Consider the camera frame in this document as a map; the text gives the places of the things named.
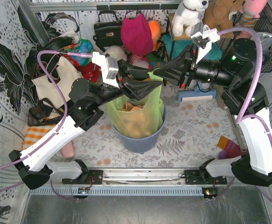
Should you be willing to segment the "rainbow striped bag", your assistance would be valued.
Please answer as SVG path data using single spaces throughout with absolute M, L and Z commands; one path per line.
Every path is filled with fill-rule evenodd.
M 148 59 L 149 67 L 152 69 L 159 68 L 166 64 L 165 61 L 163 61 L 161 58 L 155 56 L 152 53 L 149 53 L 148 55 L 146 55 L 146 58 Z

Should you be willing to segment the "white plush dog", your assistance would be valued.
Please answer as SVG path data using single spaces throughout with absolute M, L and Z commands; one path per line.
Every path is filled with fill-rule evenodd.
M 173 35 L 177 37 L 185 34 L 190 37 L 192 27 L 202 21 L 208 6 L 208 0 L 183 0 L 172 20 Z

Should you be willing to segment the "cream plush sheep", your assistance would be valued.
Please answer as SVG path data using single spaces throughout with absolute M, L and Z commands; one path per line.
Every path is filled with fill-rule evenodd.
M 127 60 L 127 55 L 124 51 L 123 48 L 121 48 L 120 46 L 110 46 L 105 52 L 104 55 L 108 54 L 110 57 L 115 58 L 117 61 L 119 60 Z

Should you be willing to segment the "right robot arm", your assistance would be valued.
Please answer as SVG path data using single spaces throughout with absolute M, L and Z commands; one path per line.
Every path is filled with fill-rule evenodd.
M 264 87 L 255 81 L 262 63 L 260 42 L 237 39 L 219 62 L 199 60 L 198 49 L 187 46 L 176 58 L 156 68 L 154 75 L 172 84 L 196 80 L 225 88 L 224 104 L 234 115 L 244 134 L 248 153 L 230 159 L 211 159 L 199 168 L 204 183 L 232 176 L 249 185 L 272 184 L 272 130 Z

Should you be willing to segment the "red cloth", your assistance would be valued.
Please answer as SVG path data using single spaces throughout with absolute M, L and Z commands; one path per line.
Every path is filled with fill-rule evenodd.
M 77 70 L 82 73 L 82 76 L 85 79 L 94 83 L 98 81 L 102 74 L 101 67 L 92 62 L 88 63 L 86 66 L 77 67 Z

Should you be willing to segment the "green trash bag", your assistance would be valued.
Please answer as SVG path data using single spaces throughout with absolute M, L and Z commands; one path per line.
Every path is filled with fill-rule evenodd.
M 164 104 L 160 98 L 162 85 L 140 101 L 123 95 L 106 104 L 111 124 L 123 136 L 145 138 L 156 133 L 163 124 Z

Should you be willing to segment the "black wooden shelf rack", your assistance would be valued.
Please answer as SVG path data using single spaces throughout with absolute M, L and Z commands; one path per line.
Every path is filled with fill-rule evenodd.
M 169 61 L 169 60 L 172 60 L 171 57 L 172 57 L 172 54 L 173 54 L 175 41 L 177 41 L 177 40 L 190 40 L 190 39 L 188 37 L 186 37 L 185 35 L 182 35 L 180 37 L 175 37 L 173 35 L 173 33 L 172 33 L 172 28 L 173 28 L 172 20 L 173 20 L 174 13 L 169 13 L 168 16 L 169 16 L 169 18 L 167 19 L 166 33 L 164 35 L 169 35 L 173 39 L 173 43 L 172 43 L 172 46 L 171 46 L 171 53 L 167 54 L 168 55 L 168 61 Z M 219 41 L 215 42 L 215 44 L 221 49 L 222 55 L 223 55 L 224 51 L 228 48 L 229 42 L 231 40 L 232 40 L 231 37 L 227 37 L 226 35 L 223 35 L 223 37 L 221 37 L 221 39 Z

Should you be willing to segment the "pink plush toy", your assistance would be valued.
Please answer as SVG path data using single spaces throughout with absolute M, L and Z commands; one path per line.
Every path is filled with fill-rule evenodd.
M 242 15 L 238 24 L 243 27 L 255 27 L 266 4 L 267 0 L 246 0 L 239 11 Z

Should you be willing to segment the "brown patterned handbag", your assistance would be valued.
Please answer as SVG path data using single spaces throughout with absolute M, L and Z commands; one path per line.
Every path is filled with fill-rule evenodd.
M 56 125 L 63 116 L 64 113 L 57 109 L 48 98 L 43 98 L 35 107 L 29 109 L 28 126 Z

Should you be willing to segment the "black leather handbag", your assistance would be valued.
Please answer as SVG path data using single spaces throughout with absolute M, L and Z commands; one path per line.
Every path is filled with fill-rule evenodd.
M 102 14 L 112 14 L 115 17 L 114 21 L 111 22 L 101 22 L 100 15 Z M 123 46 L 121 40 L 121 26 L 122 21 L 120 21 L 114 11 L 100 11 L 98 14 L 98 22 L 93 25 L 94 36 L 93 40 L 96 46 L 105 51 L 105 47 L 111 46 Z

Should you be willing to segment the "black round hat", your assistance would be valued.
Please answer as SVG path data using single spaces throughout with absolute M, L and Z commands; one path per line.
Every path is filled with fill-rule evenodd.
M 50 42 L 48 42 L 43 47 L 40 44 L 38 44 L 36 48 L 37 48 L 38 52 L 40 52 L 42 50 L 60 51 L 64 47 L 73 44 L 73 41 L 74 41 L 74 39 L 72 37 L 67 37 L 67 36 L 57 37 L 57 38 L 51 40 Z M 60 58 L 60 56 L 53 55 L 53 54 L 43 54 L 41 56 L 41 60 L 46 63 L 49 63 L 50 60 L 52 60 L 54 62 L 58 62 L 59 58 Z

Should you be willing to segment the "silver foil bag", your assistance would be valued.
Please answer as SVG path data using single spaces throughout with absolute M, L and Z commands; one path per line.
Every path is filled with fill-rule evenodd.
M 261 42 L 272 42 L 272 34 L 267 32 L 258 32 Z

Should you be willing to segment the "blue trash bin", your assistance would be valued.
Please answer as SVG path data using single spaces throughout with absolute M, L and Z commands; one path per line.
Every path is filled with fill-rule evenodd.
M 113 130 L 115 131 L 115 133 L 118 135 L 121 144 L 127 150 L 129 150 L 133 153 L 144 154 L 145 152 L 151 150 L 156 145 L 157 140 L 160 136 L 160 133 L 166 125 L 166 121 L 167 121 L 167 108 L 166 108 L 166 106 L 164 106 L 162 118 L 163 118 L 163 124 L 157 132 L 155 132 L 154 134 L 152 134 L 148 137 L 144 137 L 144 138 L 140 138 L 140 139 L 126 137 L 126 136 L 120 134 L 114 126 L 112 126 L 112 127 L 113 127 Z

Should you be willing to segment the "crumpled brown paper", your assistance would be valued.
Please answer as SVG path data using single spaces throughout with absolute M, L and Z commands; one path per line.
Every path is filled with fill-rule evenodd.
M 133 105 L 129 102 L 125 103 L 125 107 L 121 110 L 123 112 L 134 112 L 134 111 L 139 111 L 144 108 L 144 105 Z

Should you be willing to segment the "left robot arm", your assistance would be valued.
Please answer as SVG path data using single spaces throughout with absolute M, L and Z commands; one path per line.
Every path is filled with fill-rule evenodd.
M 151 77 L 148 69 L 132 66 L 124 60 L 103 56 L 91 61 L 101 68 L 103 83 L 76 79 L 69 92 L 73 105 L 65 110 L 57 125 L 32 146 L 9 154 L 29 189 L 37 189 L 49 181 L 61 181 L 63 184 L 91 182 L 90 171 L 82 160 L 52 162 L 50 159 L 67 143 L 96 124 L 104 114 L 99 109 L 101 105 L 121 96 L 141 100 L 161 86 L 160 77 L 152 77 L 148 81 L 147 78 Z

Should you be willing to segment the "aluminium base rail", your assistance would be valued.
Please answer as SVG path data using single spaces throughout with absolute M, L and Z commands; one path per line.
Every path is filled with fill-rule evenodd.
M 81 168 L 81 174 L 65 171 L 53 171 L 52 168 L 45 168 L 39 172 L 30 172 L 23 181 L 30 189 L 37 189 L 48 181 L 61 181 L 63 184 L 141 184 L 175 182 L 184 179 L 187 185 L 225 185 L 228 176 L 219 175 L 212 177 L 205 170 L 182 169 L 182 168 L 115 168 L 115 169 L 88 169 Z

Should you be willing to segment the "magenta cloth bag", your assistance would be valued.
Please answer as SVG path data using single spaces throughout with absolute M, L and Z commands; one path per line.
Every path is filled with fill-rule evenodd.
M 153 50 L 151 30 L 142 13 L 134 19 L 123 19 L 121 40 L 129 52 L 138 56 L 145 56 Z

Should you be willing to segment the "pink white plush doll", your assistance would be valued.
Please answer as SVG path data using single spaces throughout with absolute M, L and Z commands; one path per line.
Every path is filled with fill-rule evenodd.
M 149 64 L 149 60 L 143 56 L 135 55 L 133 54 L 130 57 L 130 63 L 133 66 L 145 68 L 145 69 L 151 69 L 152 66 Z

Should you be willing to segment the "brown teddy bear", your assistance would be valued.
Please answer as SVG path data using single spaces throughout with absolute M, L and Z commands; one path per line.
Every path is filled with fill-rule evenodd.
M 203 23 L 210 29 L 216 28 L 218 31 L 232 28 L 230 13 L 237 13 L 244 4 L 245 0 L 214 0 L 209 3 L 204 13 Z

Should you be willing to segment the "pink plush roll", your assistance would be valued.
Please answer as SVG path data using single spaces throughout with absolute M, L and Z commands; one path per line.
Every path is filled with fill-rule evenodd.
M 72 141 L 62 147 L 62 155 L 65 159 L 71 159 L 75 156 L 75 149 Z

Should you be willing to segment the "teal folded cloth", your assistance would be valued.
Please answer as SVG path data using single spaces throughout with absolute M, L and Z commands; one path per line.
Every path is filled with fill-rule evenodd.
M 168 54 L 171 53 L 171 46 L 173 43 L 173 39 L 169 35 L 164 35 L 162 37 L 162 41 L 166 45 L 166 50 Z M 172 54 L 172 59 L 176 58 L 184 49 L 186 46 L 191 45 L 191 40 L 177 40 L 174 44 L 174 50 Z M 211 51 L 207 53 L 207 55 L 204 57 L 206 60 L 213 60 L 213 61 L 219 61 L 222 58 L 222 51 L 221 49 L 215 44 L 212 43 Z

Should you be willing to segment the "colourful printed bag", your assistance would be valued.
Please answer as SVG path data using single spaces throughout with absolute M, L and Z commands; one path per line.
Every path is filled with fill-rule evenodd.
M 77 43 L 64 47 L 65 51 L 74 53 L 93 53 L 93 46 L 89 40 L 80 39 Z M 75 67 L 86 66 L 91 62 L 90 58 L 64 55 Z

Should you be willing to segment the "orange checkered cloth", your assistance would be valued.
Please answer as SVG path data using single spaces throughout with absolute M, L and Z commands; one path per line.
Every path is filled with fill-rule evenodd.
M 35 144 L 54 127 L 55 125 L 28 127 L 24 141 L 22 143 L 21 151 Z

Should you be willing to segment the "orange plush toy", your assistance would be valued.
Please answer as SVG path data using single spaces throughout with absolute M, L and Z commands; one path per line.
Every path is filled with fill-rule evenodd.
M 149 28 L 151 30 L 151 36 L 153 40 L 153 50 L 157 51 L 160 43 L 158 43 L 158 40 L 161 36 L 161 26 L 158 20 L 150 20 L 148 21 Z

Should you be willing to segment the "blue floor squeegee mop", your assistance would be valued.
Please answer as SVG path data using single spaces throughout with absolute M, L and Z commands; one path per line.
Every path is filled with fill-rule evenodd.
M 212 100 L 216 97 L 216 90 L 212 84 L 197 82 L 193 90 L 180 91 L 177 95 L 177 101 L 199 101 Z

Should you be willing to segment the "magenta striped sock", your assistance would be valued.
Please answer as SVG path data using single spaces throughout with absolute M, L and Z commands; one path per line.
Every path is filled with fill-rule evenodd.
M 220 160 L 235 158 L 237 156 L 242 156 L 247 153 L 246 151 L 241 151 L 238 144 L 224 136 L 220 137 L 217 146 L 221 149 L 218 154 L 218 158 Z

